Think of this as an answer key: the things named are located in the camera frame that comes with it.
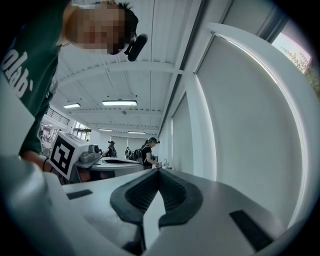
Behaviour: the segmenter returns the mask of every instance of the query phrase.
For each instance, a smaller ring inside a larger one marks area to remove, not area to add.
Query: green t-shirt
[[[9,86],[35,117],[20,152],[42,151],[40,123],[58,86],[57,82],[53,82],[60,51],[57,42],[63,13],[69,2],[44,1],[45,6],[41,12],[37,12],[22,26],[1,62],[1,70]]]

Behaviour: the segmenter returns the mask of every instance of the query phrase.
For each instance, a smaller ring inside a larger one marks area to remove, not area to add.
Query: cap
[[[155,137],[149,138],[149,141],[150,141],[150,142],[154,142],[154,143],[156,143],[156,144],[159,144],[159,143],[160,143],[160,140],[157,140]]]

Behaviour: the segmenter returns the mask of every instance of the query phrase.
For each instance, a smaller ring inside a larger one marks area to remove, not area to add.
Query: headset microphone
[[[145,44],[148,41],[148,36],[146,34],[141,34],[136,40],[132,40],[128,48],[125,50],[124,54],[128,55],[128,60],[134,62]]]

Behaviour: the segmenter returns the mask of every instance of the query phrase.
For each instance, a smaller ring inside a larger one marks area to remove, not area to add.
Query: white curved panel
[[[235,44],[259,63],[285,97],[298,130],[302,178],[297,204],[289,226],[305,219],[319,192],[320,104],[305,77],[283,54],[263,39],[241,29],[218,23],[206,28]]]

